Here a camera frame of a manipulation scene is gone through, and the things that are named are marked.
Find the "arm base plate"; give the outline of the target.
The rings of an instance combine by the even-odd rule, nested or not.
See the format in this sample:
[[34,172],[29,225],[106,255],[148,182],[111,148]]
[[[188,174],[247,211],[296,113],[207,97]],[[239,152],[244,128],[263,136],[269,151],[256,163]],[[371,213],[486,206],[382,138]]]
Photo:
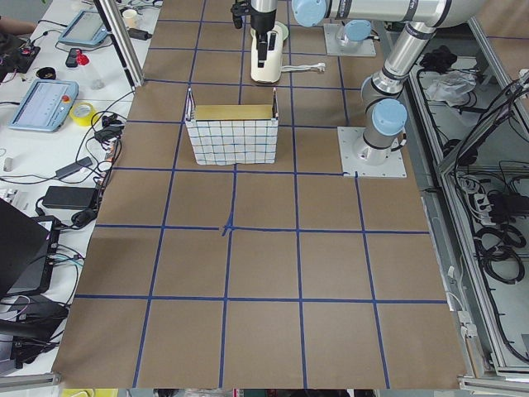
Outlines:
[[334,56],[375,57],[372,25],[367,20],[323,25],[326,53]]
[[357,178],[405,179],[407,172],[397,137],[385,149],[374,149],[364,140],[364,127],[338,127],[342,174]]

